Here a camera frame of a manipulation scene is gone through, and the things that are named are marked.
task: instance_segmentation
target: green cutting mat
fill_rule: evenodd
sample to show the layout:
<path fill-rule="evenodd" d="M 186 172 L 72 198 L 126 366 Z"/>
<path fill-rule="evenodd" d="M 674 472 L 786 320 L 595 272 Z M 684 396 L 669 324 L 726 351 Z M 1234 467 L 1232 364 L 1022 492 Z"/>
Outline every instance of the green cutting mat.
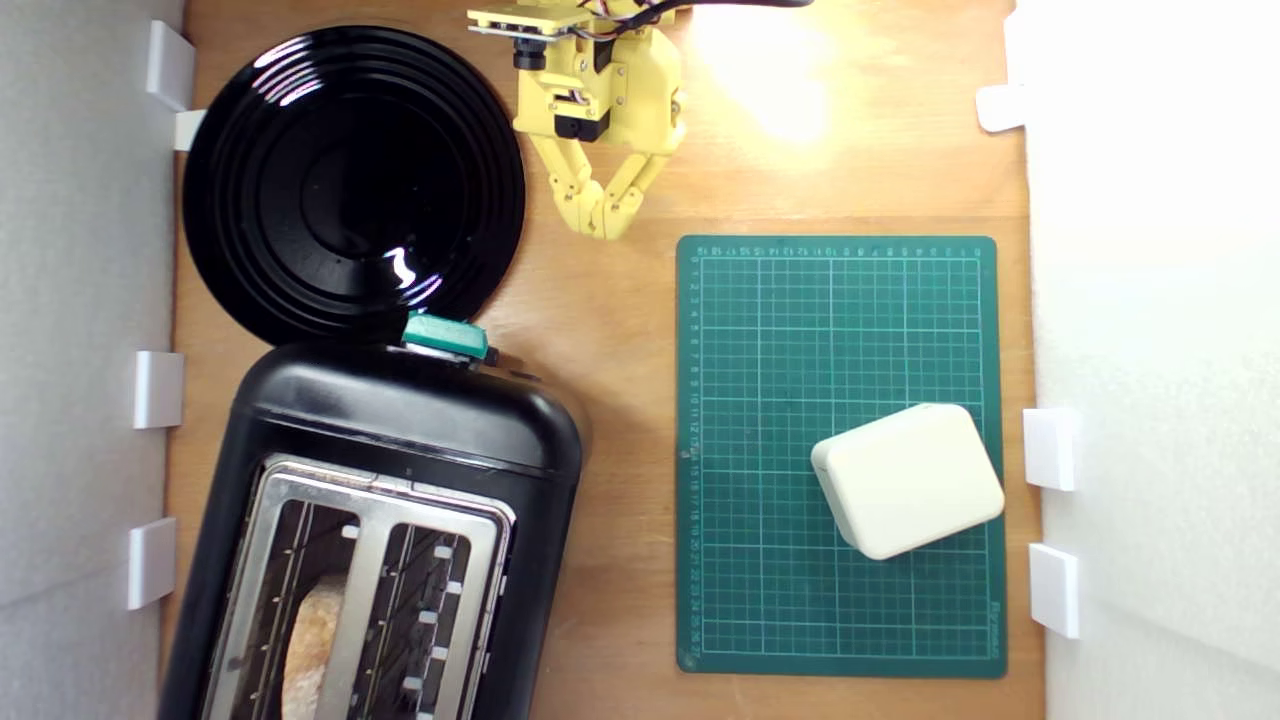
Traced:
<path fill-rule="evenodd" d="M 809 464 L 824 437 L 957 402 L 1002 477 L 991 238 L 690 236 L 677 255 L 680 666 L 1004 675 L 1004 519 L 868 560 Z"/>

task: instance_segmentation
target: toaster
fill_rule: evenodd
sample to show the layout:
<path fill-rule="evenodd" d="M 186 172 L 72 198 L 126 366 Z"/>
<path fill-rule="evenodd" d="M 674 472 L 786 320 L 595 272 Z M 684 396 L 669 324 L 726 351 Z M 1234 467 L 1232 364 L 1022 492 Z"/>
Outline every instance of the toaster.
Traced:
<path fill-rule="evenodd" d="M 524 373 L 291 345 L 232 406 L 161 717 L 525 717 L 584 461 Z"/>

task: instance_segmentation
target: wooden table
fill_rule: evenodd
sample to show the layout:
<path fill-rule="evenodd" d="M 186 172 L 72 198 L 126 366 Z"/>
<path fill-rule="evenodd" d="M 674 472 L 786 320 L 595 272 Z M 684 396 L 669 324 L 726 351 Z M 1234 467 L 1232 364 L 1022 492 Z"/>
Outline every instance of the wooden table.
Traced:
<path fill-rule="evenodd" d="M 379 23 L 445 42 L 508 101 L 506 41 L 465 31 L 458 0 L 189 0 L 197 104 L 285 37 Z M 1028 614 L 1023 482 L 1033 402 L 1027 188 L 1018 133 L 989 137 L 973 94 L 1002 82 L 1011 0 L 818 0 L 803 10 L 699 8 L 669 31 L 685 54 L 689 136 L 628 236 L 567 232 L 525 145 L 529 218 L 480 322 L 504 351 L 577 393 L 595 447 L 570 532 L 534 717 L 1042 717 L 1043 639 Z M 604 154 L 608 169 L 617 154 Z M 685 233 L 984 233 L 1000 246 L 1010 671 L 1000 682 L 685 675 L 675 661 L 675 266 Z M 265 346 L 212 301 L 179 243 L 174 345 L 184 424 L 168 511 L 189 570 L 228 405 Z M 166 638 L 178 598 L 168 602 Z"/>

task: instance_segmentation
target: white bracket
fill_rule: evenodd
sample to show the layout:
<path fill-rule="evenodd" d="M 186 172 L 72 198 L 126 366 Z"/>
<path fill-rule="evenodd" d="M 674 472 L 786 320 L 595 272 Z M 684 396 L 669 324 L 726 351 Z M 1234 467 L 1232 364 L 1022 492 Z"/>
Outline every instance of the white bracket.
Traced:
<path fill-rule="evenodd" d="M 1030 544 L 1032 619 L 1068 639 L 1080 637 L 1080 571 L 1074 555 Z"/>
<path fill-rule="evenodd" d="M 191 109 L 196 85 L 196 47 L 172 27 L 151 20 L 147 92 L 174 113 Z"/>
<path fill-rule="evenodd" d="M 137 354 L 133 384 L 133 428 L 172 428 L 182 424 L 186 357 L 180 352 Z"/>
<path fill-rule="evenodd" d="M 1019 8 L 1005 18 L 1005 85 L 979 87 L 974 97 L 978 124 L 1004 132 L 1027 124 L 1027 74 L 1030 45 L 1029 10 Z"/>
<path fill-rule="evenodd" d="M 1069 409 L 1023 410 L 1023 457 L 1027 482 L 1073 492 L 1079 470 L 1080 416 Z"/>
<path fill-rule="evenodd" d="M 191 152 L 191 143 L 196 141 L 196 132 L 200 123 L 205 120 L 207 110 L 187 110 L 173 117 L 173 149 L 179 152 Z"/>
<path fill-rule="evenodd" d="M 163 518 L 129 530 L 129 610 L 146 607 L 172 593 L 177 575 L 177 520 Z"/>

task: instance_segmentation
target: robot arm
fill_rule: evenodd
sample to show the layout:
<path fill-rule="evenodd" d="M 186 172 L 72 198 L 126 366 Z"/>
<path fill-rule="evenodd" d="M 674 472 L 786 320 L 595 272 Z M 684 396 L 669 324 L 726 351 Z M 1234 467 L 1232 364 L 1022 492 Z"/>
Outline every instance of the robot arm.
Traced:
<path fill-rule="evenodd" d="M 621 237 L 654 178 L 685 138 L 680 53 L 654 24 L 696 3 L 808 5 L 812 0 L 521 0 L 468 10 L 470 29 L 515 41 L 520 72 L 515 128 L 547 167 L 561 217 L 575 232 Z M 582 142 L 631 155 L 607 186 L 591 177 Z"/>

